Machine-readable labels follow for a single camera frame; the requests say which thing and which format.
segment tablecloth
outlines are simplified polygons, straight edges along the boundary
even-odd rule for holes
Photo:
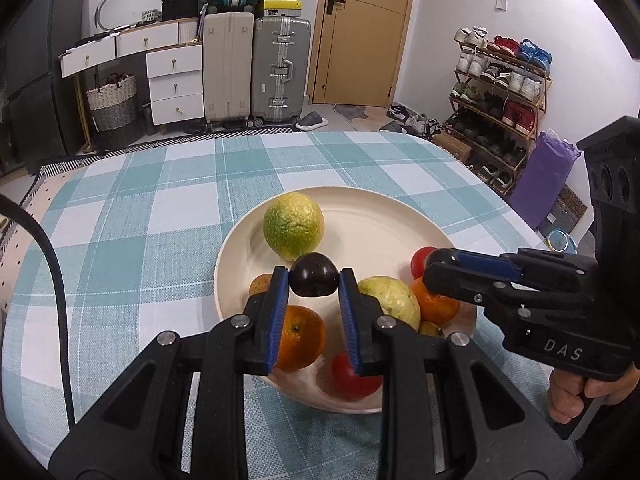
[[[212,272],[226,234],[255,205],[310,186],[401,200],[462,249],[499,254],[540,244],[464,165],[403,134],[236,137],[105,158],[71,176],[42,220],[65,282],[76,418],[162,330],[187,336],[213,327]],[[543,410],[548,370],[506,352],[482,312],[475,340]],[[58,356],[51,278],[32,244],[8,309],[2,393],[9,422],[44,464],[67,433]],[[375,476],[379,415],[321,412],[249,377],[245,412],[252,479]]]

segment fruit plate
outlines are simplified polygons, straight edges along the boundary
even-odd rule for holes
[[[452,248],[447,236],[427,217],[388,196],[352,187],[310,187],[297,190],[313,198],[322,209],[324,237],[316,249],[334,262],[338,270],[353,268],[357,280],[369,276],[391,276],[407,284],[412,280],[409,263],[423,246]],[[222,244],[213,280],[213,293],[220,319],[244,310],[249,285],[275,266],[290,268],[267,245],[262,218],[274,198],[249,211],[231,229]],[[343,398],[330,376],[334,356],[344,351],[338,293],[328,298],[299,298],[289,293],[289,304],[315,310],[326,325],[322,355],[311,366],[286,373],[277,368],[269,384],[293,399],[321,410],[337,413],[375,413],[382,408],[382,388],[360,400]],[[446,335],[476,327],[477,307],[463,303],[458,315],[443,327]]]

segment white wall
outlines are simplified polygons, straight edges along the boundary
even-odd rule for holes
[[[640,104],[640,68],[593,0],[508,0],[507,12],[496,0],[420,0],[406,70],[396,100],[445,120],[451,114],[449,91],[460,55],[453,41],[460,27],[484,25],[496,34],[530,38],[552,53],[549,106],[543,128],[577,142],[622,115],[636,116]],[[576,163],[567,184],[587,204],[589,184],[584,159]],[[574,230],[580,240],[590,210]]]

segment finger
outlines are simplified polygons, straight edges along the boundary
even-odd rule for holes
[[[608,396],[607,404],[617,404],[625,400],[635,389],[639,378],[640,371],[634,365],[631,365],[626,374],[613,383],[589,379],[584,387],[584,395],[591,399]]]
[[[585,378],[580,375],[565,372],[564,370],[559,370],[557,368],[551,372],[551,378],[549,380],[555,380],[557,386],[568,391],[574,396],[578,396],[582,393],[586,382]]]
[[[546,405],[549,408],[549,415],[554,421],[559,422],[560,424],[568,424],[571,421],[571,417],[568,417],[564,413],[560,413],[556,410],[553,397],[551,396],[551,388],[546,391]]]
[[[574,418],[574,416],[578,416],[582,413],[584,403],[580,397],[572,395],[565,389],[560,388],[554,383],[554,378],[552,378],[549,391],[551,392],[551,399],[553,401],[554,408],[558,410],[558,412],[568,416],[569,418]]]

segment door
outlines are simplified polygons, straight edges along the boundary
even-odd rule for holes
[[[386,107],[408,0],[325,0],[316,104]]]

